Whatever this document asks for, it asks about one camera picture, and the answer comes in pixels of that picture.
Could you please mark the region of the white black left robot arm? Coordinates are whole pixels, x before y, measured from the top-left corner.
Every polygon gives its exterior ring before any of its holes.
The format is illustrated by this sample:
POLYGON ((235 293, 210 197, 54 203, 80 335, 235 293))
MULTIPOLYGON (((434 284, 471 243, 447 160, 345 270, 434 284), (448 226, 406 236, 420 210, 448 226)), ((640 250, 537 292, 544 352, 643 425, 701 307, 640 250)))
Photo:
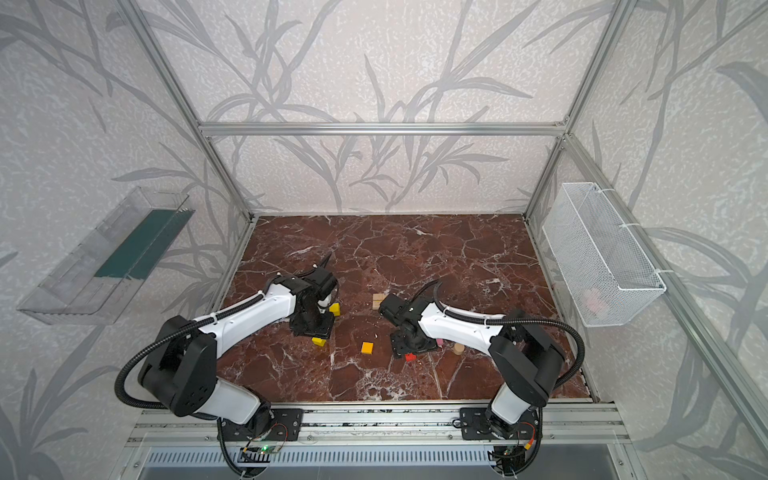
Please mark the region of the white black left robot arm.
POLYGON ((256 294, 193 319, 176 315, 121 368, 114 393, 127 406, 213 418, 260 436, 273 422, 270 403, 218 374, 219 359, 262 329, 287 322, 297 337, 327 340, 338 280, 322 258, 309 270, 277 274, 256 294))

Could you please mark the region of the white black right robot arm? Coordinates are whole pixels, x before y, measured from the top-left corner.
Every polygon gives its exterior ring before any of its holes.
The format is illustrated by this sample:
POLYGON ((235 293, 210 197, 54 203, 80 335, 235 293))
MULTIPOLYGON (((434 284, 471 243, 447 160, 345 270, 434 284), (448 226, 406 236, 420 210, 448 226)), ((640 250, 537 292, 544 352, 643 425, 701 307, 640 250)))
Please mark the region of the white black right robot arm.
POLYGON ((527 426, 536 442, 536 427, 552 392, 582 367, 582 336, 566 323, 519 309, 485 314, 449 306, 439 298, 441 285, 433 280, 409 300, 389 294, 380 302, 379 314, 396 327, 390 335, 393 356, 434 351, 439 339, 489 356, 502 384, 485 410, 479 434, 517 439, 527 426))

